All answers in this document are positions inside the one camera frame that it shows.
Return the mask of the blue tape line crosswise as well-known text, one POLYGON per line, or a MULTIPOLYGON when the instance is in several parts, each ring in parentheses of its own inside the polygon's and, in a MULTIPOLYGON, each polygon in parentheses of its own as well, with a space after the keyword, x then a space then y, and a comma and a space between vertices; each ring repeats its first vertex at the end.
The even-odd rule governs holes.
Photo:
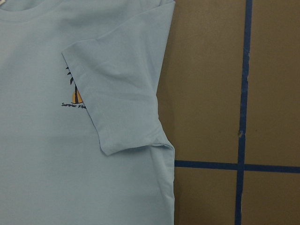
POLYGON ((238 170, 255 171, 255 172, 273 172, 273 173, 300 173, 298 166, 278 166, 278 165, 254 165, 254 164, 234 164, 234 163, 218 163, 218 162, 200 162, 175 160, 175 167, 186 168, 204 168, 204 169, 220 169, 220 170, 238 170))

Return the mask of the blue tape line lengthwise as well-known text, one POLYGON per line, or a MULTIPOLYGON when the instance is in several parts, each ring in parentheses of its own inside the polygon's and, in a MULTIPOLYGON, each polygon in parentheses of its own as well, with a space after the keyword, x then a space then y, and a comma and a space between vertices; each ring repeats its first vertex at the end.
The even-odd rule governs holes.
POLYGON ((242 224, 242 196, 245 171, 245 149, 247 130, 247 107, 248 107, 248 75, 251 45, 252 7, 253 1, 245 1, 245 23, 243 40, 243 60, 241 74, 241 95, 240 95, 240 122, 239 122, 239 143, 238 161, 236 176, 236 197, 235 197, 235 221, 236 225, 242 224))

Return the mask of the light blue t-shirt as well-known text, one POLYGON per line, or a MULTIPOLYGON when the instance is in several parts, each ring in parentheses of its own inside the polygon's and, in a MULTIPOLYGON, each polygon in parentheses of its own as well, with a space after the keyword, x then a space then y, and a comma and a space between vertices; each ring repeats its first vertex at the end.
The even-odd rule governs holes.
POLYGON ((0 3, 0 222, 172 225, 173 0, 0 3))

